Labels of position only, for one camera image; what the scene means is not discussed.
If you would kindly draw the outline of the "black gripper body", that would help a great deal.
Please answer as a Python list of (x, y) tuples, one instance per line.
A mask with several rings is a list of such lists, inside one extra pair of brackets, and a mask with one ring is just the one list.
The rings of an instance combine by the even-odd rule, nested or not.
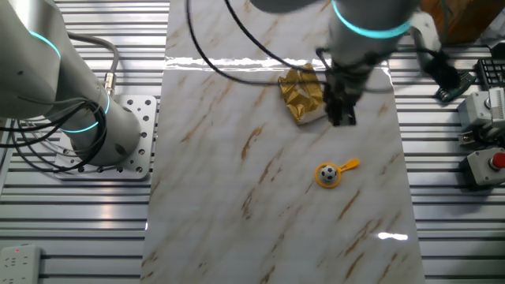
[(327, 83), (324, 85), (324, 102), (327, 105), (340, 102), (355, 107), (369, 79), (369, 68), (346, 69), (345, 66), (332, 65), (325, 76)]

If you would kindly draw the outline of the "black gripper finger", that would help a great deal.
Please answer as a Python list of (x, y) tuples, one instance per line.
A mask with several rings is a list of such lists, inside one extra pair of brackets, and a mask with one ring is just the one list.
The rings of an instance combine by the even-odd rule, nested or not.
[(326, 104), (328, 121), (332, 125), (340, 125), (342, 119), (342, 103), (340, 101), (330, 101)]
[(354, 125), (356, 125), (356, 123), (357, 123), (357, 121), (356, 121), (354, 107), (350, 106), (350, 105), (345, 105), (342, 108), (341, 125), (354, 126)]

